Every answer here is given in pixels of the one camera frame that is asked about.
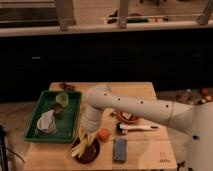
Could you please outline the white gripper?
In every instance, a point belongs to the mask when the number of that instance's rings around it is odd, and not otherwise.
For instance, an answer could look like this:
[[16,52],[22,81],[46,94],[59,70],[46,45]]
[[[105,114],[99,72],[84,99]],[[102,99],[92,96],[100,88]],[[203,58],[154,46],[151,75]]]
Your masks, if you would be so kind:
[[90,146],[96,138],[95,132],[89,132],[81,126],[79,127],[78,135],[80,140],[83,140],[87,136],[88,146]]

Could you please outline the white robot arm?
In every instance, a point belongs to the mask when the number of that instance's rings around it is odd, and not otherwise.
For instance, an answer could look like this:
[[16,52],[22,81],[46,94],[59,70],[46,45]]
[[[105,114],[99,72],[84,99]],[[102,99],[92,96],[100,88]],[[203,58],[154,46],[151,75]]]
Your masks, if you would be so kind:
[[127,112],[187,134],[187,171],[213,171],[213,102],[188,105],[128,97],[114,94],[107,85],[88,89],[85,101],[81,126],[87,132],[100,127],[106,108]]

